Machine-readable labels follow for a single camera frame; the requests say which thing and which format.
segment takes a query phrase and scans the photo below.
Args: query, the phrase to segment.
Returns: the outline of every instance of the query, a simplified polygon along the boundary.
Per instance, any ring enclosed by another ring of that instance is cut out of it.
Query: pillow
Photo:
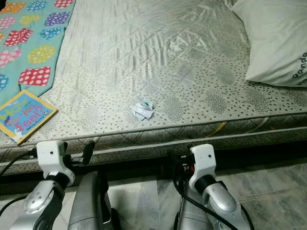
[[[307,87],[307,0],[238,0],[250,42],[246,80]]]

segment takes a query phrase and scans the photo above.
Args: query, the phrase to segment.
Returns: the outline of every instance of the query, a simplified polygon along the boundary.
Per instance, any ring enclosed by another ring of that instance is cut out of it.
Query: bed
[[[51,90],[59,112],[17,147],[0,134],[4,167],[37,142],[68,154],[96,142],[91,164],[305,140],[307,90],[245,81],[249,42],[231,0],[77,0]],[[154,114],[138,121],[139,97]],[[18,161],[9,173],[38,171]]]

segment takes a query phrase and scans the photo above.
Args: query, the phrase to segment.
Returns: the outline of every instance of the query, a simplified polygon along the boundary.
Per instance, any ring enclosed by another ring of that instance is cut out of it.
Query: book cover
[[[20,145],[56,113],[56,108],[22,90],[0,107],[0,130]]]

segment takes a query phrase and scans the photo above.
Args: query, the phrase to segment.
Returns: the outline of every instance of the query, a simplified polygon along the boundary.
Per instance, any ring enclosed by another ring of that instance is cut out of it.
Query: black cable
[[[242,211],[244,212],[244,214],[245,214],[245,216],[246,216],[246,219],[248,219],[248,223],[249,223],[249,225],[250,225],[250,229],[251,229],[251,230],[255,230],[255,227],[254,227],[254,225],[253,225],[253,222],[251,221],[251,218],[250,218],[248,212],[246,211],[246,209],[244,208],[244,206],[243,206],[242,204],[241,204],[241,209],[242,209]]]
[[[15,203],[16,201],[23,200],[23,199],[25,199],[26,197],[27,197],[26,195],[21,196],[21,197],[19,197],[19,198],[16,198],[16,199],[14,199],[14,200],[11,200],[9,203],[7,203],[5,206],[3,206],[3,208],[0,210],[0,217],[1,217],[2,213],[4,212],[4,210],[5,210],[8,206],[10,206],[12,203]]]
[[[198,203],[197,201],[193,200],[192,198],[188,197],[183,191],[180,190],[178,184],[177,184],[177,167],[182,164],[182,161],[178,162],[177,164],[175,164],[174,169],[173,169],[173,183],[174,186],[176,188],[176,190],[179,192],[179,194],[186,199],[187,201],[189,201],[191,204],[195,205],[196,207],[199,207],[200,209],[202,209],[203,211],[205,211],[206,213],[210,214],[211,216],[215,217],[216,219],[218,219],[219,221],[221,221],[222,223],[224,223],[227,227],[229,227],[231,230],[239,230],[237,229],[235,226],[233,226],[231,223],[229,223],[227,220],[225,220],[224,218],[222,218],[221,216],[219,216],[218,214],[216,214],[215,212],[213,212],[212,210],[206,208],[204,205],[201,205],[200,203]]]
[[[7,166],[5,166],[5,168],[0,172],[0,177],[8,170],[8,168],[11,167],[12,164],[14,164],[16,161],[18,161],[19,159],[21,159],[24,156],[30,155],[31,152],[26,152],[18,157],[16,157],[14,160],[12,160]]]

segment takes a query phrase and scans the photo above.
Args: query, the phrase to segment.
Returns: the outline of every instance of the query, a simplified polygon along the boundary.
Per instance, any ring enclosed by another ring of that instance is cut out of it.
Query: marble floor
[[[230,192],[249,212],[256,230],[307,230],[307,163],[287,167],[258,167],[253,171],[219,172]],[[119,212],[123,230],[172,230],[180,196],[170,180],[133,178],[109,183],[111,205]],[[68,188],[53,230],[66,230],[76,188]],[[0,208],[20,195],[0,198]],[[6,209],[1,230],[8,230],[22,201]]]

